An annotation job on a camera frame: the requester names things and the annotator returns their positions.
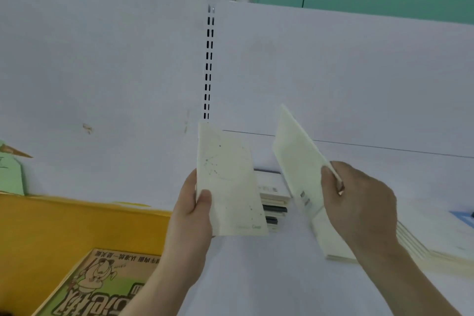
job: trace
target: human hand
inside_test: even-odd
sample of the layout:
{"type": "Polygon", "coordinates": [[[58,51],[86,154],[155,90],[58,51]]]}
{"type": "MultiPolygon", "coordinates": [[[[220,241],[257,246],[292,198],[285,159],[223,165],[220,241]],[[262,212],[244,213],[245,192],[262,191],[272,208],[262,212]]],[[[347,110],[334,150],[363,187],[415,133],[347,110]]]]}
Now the human hand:
{"type": "Polygon", "coordinates": [[[160,267],[191,287],[201,276],[212,238],[209,219],[211,193],[203,190],[196,201],[194,169],[184,182],[170,218],[160,267]]]}
{"type": "Polygon", "coordinates": [[[327,167],[321,169],[324,206],[333,227],[357,258],[365,253],[396,252],[400,244],[393,191],[349,164],[331,164],[344,184],[339,195],[334,174],[327,167]]]}

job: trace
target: comic book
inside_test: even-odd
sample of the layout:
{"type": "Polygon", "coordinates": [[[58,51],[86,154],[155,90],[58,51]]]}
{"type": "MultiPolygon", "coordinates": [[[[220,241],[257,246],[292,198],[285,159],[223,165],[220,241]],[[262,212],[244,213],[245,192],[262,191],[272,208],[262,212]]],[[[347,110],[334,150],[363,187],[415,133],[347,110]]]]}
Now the comic book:
{"type": "Polygon", "coordinates": [[[143,287],[159,259],[93,249],[33,316],[116,316],[143,287]]]}

